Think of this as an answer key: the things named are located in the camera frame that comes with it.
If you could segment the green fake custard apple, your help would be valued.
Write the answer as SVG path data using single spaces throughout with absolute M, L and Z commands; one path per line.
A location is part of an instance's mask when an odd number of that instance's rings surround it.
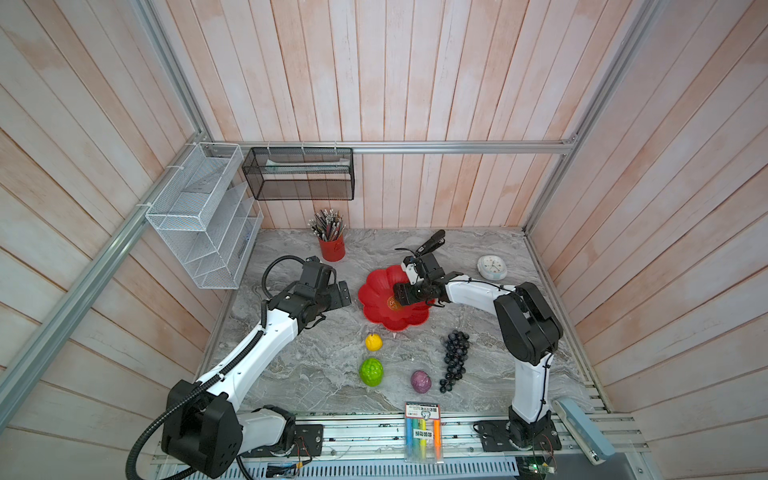
M 369 387 L 376 387 L 380 385 L 383 380 L 383 376 L 383 365 L 376 358 L 367 358 L 360 365 L 359 377 L 361 381 Z

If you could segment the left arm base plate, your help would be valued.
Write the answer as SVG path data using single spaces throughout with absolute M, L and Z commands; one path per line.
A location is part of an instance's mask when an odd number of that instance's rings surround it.
M 298 458 L 319 457 L 323 447 L 322 424 L 299 423 L 288 428 L 286 437 L 277 444 L 262 446 L 243 454 L 244 458 Z

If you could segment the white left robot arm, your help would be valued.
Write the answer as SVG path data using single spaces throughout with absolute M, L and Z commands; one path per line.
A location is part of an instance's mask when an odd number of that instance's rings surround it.
M 265 447 L 290 455 L 295 449 L 295 416 L 267 405 L 252 412 L 239 408 L 271 361 L 302 331 L 326 313 L 351 303 L 348 286 L 335 269 L 316 257 L 298 258 L 298 280 L 273 294 L 264 293 L 260 320 L 219 364 L 197 381 L 179 381 L 159 419 L 163 453 L 186 465 L 184 476 L 223 474 L 245 453 Z

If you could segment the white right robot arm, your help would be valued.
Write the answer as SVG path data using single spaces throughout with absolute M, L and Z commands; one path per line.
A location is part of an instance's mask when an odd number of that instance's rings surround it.
M 533 283 L 497 285 L 459 272 L 447 274 L 434 255 L 409 255 L 401 264 L 407 280 L 393 286 L 402 306 L 456 303 L 496 316 L 503 342 L 515 359 L 509 434 L 518 445 L 551 428 L 550 369 L 563 328 Z

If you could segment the purple fake fruit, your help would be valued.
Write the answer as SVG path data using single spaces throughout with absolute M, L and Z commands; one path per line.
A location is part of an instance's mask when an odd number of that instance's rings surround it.
M 414 371 L 410 382 L 413 390 L 419 394 L 427 393 L 432 387 L 430 376 L 422 370 Z

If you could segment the yellow fake fruit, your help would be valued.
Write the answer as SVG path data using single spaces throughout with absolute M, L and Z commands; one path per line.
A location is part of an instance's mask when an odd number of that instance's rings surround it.
M 383 340 L 379 334 L 369 334 L 365 338 L 366 349 L 370 352 L 377 352 L 383 347 Z

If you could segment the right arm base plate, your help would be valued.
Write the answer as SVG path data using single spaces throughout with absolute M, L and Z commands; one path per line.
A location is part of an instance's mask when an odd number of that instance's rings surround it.
M 485 420 L 473 424 L 484 452 L 508 451 L 559 451 L 562 449 L 560 436 L 550 416 L 533 424 L 517 419 Z

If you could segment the dark fake grape bunch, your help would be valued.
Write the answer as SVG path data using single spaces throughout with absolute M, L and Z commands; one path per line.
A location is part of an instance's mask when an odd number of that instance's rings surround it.
M 439 381 L 439 391 L 447 393 L 453 390 L 455 384 L 466 373 L 465 363 L 470 348 L 469 335 L 454 329 L 442 340 L 442 345 L 445 349 L 443 357 L 445 374 Z

